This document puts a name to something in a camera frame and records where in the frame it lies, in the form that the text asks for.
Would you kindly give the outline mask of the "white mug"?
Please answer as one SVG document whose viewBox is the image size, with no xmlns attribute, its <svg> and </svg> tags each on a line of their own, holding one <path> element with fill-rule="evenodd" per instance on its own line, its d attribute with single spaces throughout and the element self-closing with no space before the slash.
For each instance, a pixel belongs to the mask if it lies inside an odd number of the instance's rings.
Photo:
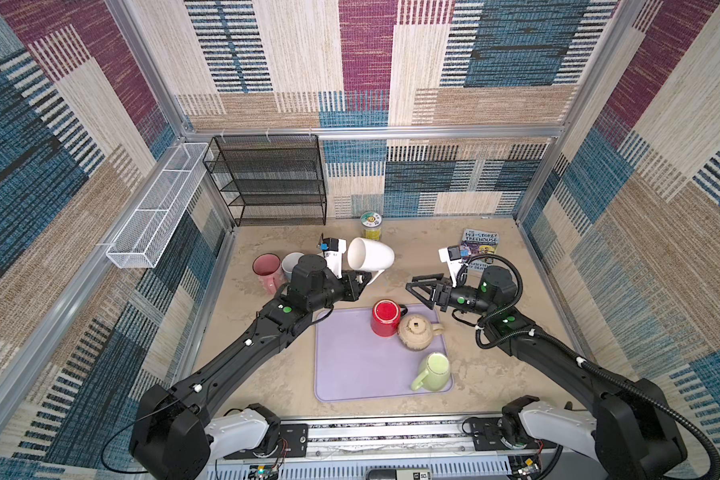
<svg viewBox="0 0 720 480">
<path fill-rule="evenodd" d="M 352 270 L 370 272 L 372 284 L 395 260 L 395 253 L 388 245 L 371 239 L 357 237 L 347 249 L 347 262 Z"/>
</svg>

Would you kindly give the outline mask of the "red mug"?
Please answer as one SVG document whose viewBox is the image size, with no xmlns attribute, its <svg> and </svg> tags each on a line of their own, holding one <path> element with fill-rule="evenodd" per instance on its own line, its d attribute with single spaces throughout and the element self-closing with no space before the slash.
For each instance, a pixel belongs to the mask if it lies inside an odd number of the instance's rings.
<svg viewBox="0 0 720 480">
<path fill-rule="evenodd" d="M 390 299 L 376 302 L 371 311 L 371 329 L 379 337 L 388 338 L 397 334 L 402 318 L 408 307 Z"/>
</svg>

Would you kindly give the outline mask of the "blue flowered mug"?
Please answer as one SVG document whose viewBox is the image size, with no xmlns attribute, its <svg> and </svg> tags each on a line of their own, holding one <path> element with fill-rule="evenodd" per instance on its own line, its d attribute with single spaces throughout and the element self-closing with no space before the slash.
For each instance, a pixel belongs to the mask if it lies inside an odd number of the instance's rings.
<svg viewBox="0 0 720 480">
<path fill-rule="evenodd" d="M 287 254 L 282 259 L 282 262 L 281 262 L 282 270 L 288 281 L 291 280 L 293 271 L 302 256 L 303 256 L 302 252 L 292 252 L 292 253 Z"/>
</svg>

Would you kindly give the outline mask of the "pink patterned mug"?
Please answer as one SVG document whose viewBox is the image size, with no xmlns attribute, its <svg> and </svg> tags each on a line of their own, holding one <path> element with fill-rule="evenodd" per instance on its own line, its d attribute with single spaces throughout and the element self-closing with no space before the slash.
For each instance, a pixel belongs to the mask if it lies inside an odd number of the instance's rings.
<svg viewBox="0 0 720 480">
<path fill-rule="evenodd" d="M 265 290 L 272 295 L 275 295 L 278 289 L 286 283 L 281 259 L 274 253 L 259 255 L 252 263 L 252 271 Z"/>
</svg>

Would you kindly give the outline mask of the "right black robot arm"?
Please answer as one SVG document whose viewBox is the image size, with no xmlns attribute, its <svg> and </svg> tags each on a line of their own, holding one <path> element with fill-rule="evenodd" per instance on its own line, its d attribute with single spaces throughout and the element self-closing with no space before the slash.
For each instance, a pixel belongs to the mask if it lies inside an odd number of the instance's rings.
<svg viewBox="0 0 720 480">
<path fill-rule="evenodd" d="M 656 384 L 597 365 L 522 314 L 516 305 L 523 281 L 509 262 L 488 266 L 475 287 L 466 283 L 467 270 L 459 265 L 451 276 L 415 276 L 406 289 L 431 310 L 477 315 L 471 326 L 480 349 L 498 348 L 533 366 L 584 408 L 570 411 L 520 397 L 502 409 L 505 444 L 550 441 L 598 461 L 611 479 L 665 479 L 688 457 L 683 431 L 706 440 L 668 406 Z"/>
</svg>

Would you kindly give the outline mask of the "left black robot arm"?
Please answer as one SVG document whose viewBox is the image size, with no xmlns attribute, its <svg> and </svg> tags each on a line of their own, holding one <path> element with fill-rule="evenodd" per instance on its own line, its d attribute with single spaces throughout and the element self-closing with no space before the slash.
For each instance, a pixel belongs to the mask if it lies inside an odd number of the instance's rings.
<svg viewBox="0 0 720 480">
<path fill-rule="evenodd" d="M 129 442 L 131 456 L 156 479 L 195 479 L 206 465 L 241 451 L 270 455 L 281 420 L 261 404 L 214 416 L 226 399 L 268 359 L 313 324 L 313 314 L 355 302 L 373 273 L 335 275 L 324 257 L 300 258 L 252 324 L 225 350 L 169 388 L 154 385 L 141 397 Z"/>
</svg>

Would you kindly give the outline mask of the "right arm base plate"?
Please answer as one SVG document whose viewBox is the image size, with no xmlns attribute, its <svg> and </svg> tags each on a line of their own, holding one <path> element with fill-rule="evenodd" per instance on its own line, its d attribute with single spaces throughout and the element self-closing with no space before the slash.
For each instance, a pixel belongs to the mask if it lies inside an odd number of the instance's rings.
<svg viewBox="0 0 720 480">
<path fill-rule="evenodd" d="M 527 437 L 519 431 L 510 431 L 503 425 L 501 416 L 470 416 L 461 423 L 461 431 L 473 441 L 476 451 L 553 450 L 557 444 L 549 440 Z"/>
</svg>

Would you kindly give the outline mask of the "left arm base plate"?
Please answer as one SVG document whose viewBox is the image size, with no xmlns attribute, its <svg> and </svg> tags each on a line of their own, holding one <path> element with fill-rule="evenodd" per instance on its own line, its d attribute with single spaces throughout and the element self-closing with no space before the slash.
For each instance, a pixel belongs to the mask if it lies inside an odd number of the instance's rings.
<svg viewBox="0 0 720 480">
<path fill-rule="evenodd" d="M 309 440 L 307 423 L 286 423 L 270 427 L 264 437 L 263 453 L 267 459 L 302 458 Z"/>
</svg>

